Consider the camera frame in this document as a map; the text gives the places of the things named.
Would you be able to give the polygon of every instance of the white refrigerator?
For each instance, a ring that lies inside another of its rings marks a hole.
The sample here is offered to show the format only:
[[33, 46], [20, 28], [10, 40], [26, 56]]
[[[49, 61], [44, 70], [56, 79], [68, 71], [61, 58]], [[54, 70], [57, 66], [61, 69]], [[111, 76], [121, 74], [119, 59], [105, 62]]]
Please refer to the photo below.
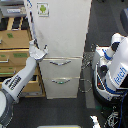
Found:
[[24, 0], [32, 35], [30, 11], [38, 46], [49, 50], [39, 63], [47, 99], [77, 97], [91, 1]]

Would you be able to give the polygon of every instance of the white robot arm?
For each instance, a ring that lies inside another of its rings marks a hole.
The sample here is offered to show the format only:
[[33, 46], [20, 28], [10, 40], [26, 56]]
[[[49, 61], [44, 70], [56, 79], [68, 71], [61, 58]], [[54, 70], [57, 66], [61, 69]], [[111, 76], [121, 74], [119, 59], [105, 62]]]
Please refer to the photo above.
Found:
[[48, 49], [45, 46], [43, 51], [39, 50], [34, 46], [34, 40], [32, 40], [30, 41], [29, 53], [30, 57], [26, 61], [25, 68], [2, 83], [2, 89], [0, 90], [0, 124], [2, 127], [9, 124], [12, 118], [13, 102], [19, 99], [23, 88], [35, 72], [37, 62], [43, 60], [48, 54]]

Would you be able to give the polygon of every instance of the blue logo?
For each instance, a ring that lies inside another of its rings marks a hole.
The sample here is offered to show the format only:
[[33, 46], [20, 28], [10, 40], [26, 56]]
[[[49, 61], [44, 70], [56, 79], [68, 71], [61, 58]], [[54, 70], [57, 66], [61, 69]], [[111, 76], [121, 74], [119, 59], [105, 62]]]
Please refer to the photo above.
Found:
[[120, 85], [120, 83], [121, 83], [122, 79], [124, 78], [126, 72], [127, 72], [127, 71], [126, 71], [125, 68], [123, 68], [123, 67], [121, 68], [121, 67], [120, 67], [120, 71], [119, 71], [119, 73], [117, 74], [117, 77], [114, 78], [115, 82], [116, 82], [118, 85]]

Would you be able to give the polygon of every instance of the green sticker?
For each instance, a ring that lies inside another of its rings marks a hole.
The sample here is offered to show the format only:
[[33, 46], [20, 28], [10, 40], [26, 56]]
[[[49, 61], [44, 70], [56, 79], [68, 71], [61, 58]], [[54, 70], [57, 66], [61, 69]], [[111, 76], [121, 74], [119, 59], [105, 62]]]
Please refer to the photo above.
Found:
[[1, 57], [6, 57], [6, 55], [0, 55]]
[[44, 5], [41, 5], [41, 7], [40, 7], [40, 11], [42, 11], [42, 13], [45, 13], [45, 11], [46, 11], [46, 7], [45, 7]]
[[12, 33], [7, 33], [8, 38], [13, 38]]
[[27, 53], [13, 53], [15, 58], [27, 58]]
[[13, 69], [12, 67], [8, 68], [8, 69]]

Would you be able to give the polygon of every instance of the floor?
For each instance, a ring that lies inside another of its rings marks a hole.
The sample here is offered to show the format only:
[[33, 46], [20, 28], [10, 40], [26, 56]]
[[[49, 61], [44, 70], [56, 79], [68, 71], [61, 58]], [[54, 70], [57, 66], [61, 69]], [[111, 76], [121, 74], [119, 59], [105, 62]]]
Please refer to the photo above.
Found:
[[[126, 7], [127, 0], [105, 0], [104, 3], [101, 0], [92, 1], [86, 56], [94, 50], [92, 44], [108, 46], [114, 33], [127, 35], [120, 22], [120, 12]], [[79, 90], [77, 99], [21, 98], [19, 104], [14, 105], [14, 116], [8, 128], [36, 128], [41, 125], [79, 125], [82, 128], [92, 128], [91, 115], [97, 116], [103, 127], [106, 119], [101, 114], [101, 106], [93, 91], [88, 92], [91, 86], [90, 68], [85, 64], [81, 79], [80, 89], [87, 92]]]

